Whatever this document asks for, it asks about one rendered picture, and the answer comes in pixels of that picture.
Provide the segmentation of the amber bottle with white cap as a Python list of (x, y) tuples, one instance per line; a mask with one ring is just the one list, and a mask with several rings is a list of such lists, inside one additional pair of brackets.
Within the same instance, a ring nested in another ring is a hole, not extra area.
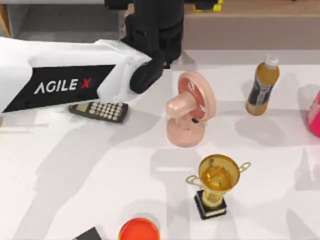
[(279, 57), (268, 54), (255, 70), (254, 82), (248, 95), (245, 108), (252, 116), (261, 116), (265, 113), (271, 92), (280, 76)]

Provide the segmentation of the brown wooden shelf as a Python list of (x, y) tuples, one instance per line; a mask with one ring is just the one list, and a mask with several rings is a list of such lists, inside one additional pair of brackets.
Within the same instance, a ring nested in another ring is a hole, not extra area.
[(184, 7), (189, 50), (320, 50), (320, 0), (224, 0), (221, 11)]

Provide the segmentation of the gold trophy on black base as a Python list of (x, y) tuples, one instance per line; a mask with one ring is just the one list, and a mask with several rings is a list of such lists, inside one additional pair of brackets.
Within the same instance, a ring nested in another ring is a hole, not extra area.
[(237, 165), (232, 158), (223, 154), (209, 155), (200, 162), (197, 175), (188, 176), (185, 182), (200, 188), (194, 200), (202, 220), (227, 213), (224, 195), (236, 186), (241, 173), (251, 165), (251, 162)]

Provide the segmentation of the yellow and black box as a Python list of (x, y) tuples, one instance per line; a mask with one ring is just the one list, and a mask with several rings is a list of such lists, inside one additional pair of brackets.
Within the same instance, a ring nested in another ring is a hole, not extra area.
[(207, 0), (193, 5), (194, 12), (220, 12), (224, 0)]

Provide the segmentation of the pink container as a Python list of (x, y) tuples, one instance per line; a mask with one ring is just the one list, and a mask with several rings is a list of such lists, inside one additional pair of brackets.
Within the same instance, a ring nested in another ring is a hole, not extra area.
[(320, 91), (317, 93), (306, 114), (306, 122), (309, 130), (320, 137)]

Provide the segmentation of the grey cabinet with wooden side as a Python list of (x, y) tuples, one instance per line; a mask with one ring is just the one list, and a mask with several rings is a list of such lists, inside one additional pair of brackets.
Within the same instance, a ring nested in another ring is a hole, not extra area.
[(0, 0), (0, 37), (93, 43), (119, 39), (123, 22), (104, 0)]

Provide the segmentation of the black calculator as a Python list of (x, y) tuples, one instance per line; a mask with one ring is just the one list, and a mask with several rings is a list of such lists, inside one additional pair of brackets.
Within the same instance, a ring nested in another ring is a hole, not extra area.
[(123, 102), (88, 102), (68, 107), (69, 112), (77, 116), (110, 123), (122, 123), (128, 113), (128, 109), (129, 105)]

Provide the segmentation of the black book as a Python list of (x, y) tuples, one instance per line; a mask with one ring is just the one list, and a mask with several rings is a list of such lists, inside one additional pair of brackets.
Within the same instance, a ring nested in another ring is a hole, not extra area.
[(99, 235), (97, 229), (95, 227), (92, 227), (89, 230), (81, 233), (77, 237), (73, 238), (72, 240), (102, 240), (102, 238)]

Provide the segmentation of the orange round bowl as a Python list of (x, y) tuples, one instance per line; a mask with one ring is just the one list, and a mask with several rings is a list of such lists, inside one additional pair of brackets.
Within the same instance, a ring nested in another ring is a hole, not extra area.
[(148, 218), (128, 220), (120, 229), (117, 240), (161, 240), (158, 227)]

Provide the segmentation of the pink desk fan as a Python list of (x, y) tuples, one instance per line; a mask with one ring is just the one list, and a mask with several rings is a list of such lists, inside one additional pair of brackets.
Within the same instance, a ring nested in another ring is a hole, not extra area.
[(197, 71), (183, 72), (178, 78), (178, 95), (170, 99), (165, 112), (168, 140), (182, 148), (194, 147), (205, 134), (205, 123), (216, 114), (216, 98), (207, 79)]

